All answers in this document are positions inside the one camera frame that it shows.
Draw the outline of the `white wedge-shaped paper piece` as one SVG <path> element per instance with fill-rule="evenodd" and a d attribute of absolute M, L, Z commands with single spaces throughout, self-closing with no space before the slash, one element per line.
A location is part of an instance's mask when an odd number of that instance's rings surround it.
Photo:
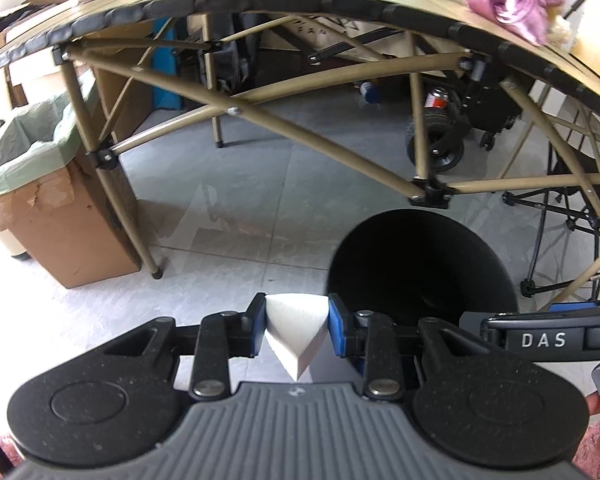
<path fill-rule="evenodd" d="M 298 382 L 326 337 L 328 298 L 285 292 L 265 296 L 265 337 L 288 376 Z"/>

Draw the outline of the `black round trash bin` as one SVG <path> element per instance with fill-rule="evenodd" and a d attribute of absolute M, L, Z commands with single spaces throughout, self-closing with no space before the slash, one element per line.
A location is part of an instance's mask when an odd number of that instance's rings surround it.
<path fill-rule="evenodd" d="M 351 311 L 379 312 L 403 327 L 518 310 L 494 250 L 460 222 L 425 209 L 388 210 L 358 224 L 332 256 L 325 292 Z"/>

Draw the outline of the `black folding camp chair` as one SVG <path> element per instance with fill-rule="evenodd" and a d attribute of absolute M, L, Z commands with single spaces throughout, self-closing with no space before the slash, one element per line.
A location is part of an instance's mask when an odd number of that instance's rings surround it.
<path fill-rule="evenodd" d="M 588 172 L 596 171 L 597 165 L 594 158 L 577 152 L 577 160 L 582 168 Z M 549 177 L 565 177 L 568 167 L 554 148 L 549 148 L 547 153 L 546 175 Z M 521 296 L 533 298 L 534 296 L 547 295 L 550 292 L 559 292 L 566 288 L 574 278 L 561 278 L 562 270 L 558 270 L 556 262 L 556 276 L 554 281 L 546 276 L 542 283 L 535 281 L 538 264 L 550 249 L 562 243 L 562 258 L 560 264 L 567 257 L 570 238 L 573 234 L 590 238 L 593 259 L 600 257 L 600 217 L 594 211 L 590 200 L 577 185 L 553 186 L 552 188 L 535 188 L 531 191 L 512 192 L 505 191 L 502 201 L 506 206 L 521 206 L 539 211 L 539 223 L 536 229 L 534 245 L 531 252 L 526 275 L 519 283 Z M 590 291 L 589 300 L 600 299 L 600 270 L 595 271 L 592 278 L 585 282 L 585 288 Z"/>

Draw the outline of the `cardboard box with green liner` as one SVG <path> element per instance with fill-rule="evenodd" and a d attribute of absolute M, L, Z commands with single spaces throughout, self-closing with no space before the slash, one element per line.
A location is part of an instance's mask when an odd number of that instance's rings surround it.
<path fill-rule="evenodd" d="M 67 288 L 140 270 L 65 93 L 13 110 L 0 128 L 3 231 Z"/>

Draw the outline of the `black utility wagon cart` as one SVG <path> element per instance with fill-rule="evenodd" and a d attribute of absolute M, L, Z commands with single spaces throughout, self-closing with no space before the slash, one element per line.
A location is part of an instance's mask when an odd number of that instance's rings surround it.
<path fill-rule="evenodd" d="M 416 118 L 428 138 L 429 167 L 435 174 L 453 169 L 464 156 L 465 139 L 481 133 L 479 148 L 490 151 L 496 137 L 515 125 L 521 107 L 501 88 L 504 67 L 490 56 L 465 55 L 455 70 L 419 77 L 412 88 L 411 74 L 361 80 L 356 88 L 370 104 L 405 102 L 410 111 L 406 132 L 406 154 L 416 160 Z"/>

